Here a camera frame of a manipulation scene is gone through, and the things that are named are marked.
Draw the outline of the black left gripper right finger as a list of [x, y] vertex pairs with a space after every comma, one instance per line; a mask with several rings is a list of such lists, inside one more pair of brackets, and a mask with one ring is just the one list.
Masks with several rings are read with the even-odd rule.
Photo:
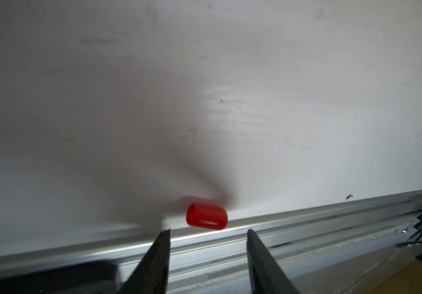
[[246, 251], [253, 294], [300, 293], [252, 229], [247, 231]]

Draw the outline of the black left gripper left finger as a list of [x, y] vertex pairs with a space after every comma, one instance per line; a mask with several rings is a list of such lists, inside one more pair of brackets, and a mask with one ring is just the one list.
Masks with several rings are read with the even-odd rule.
[[165, 294], [171, 250], [170, 230], [162, 231], [146, 252], [119, 294]]

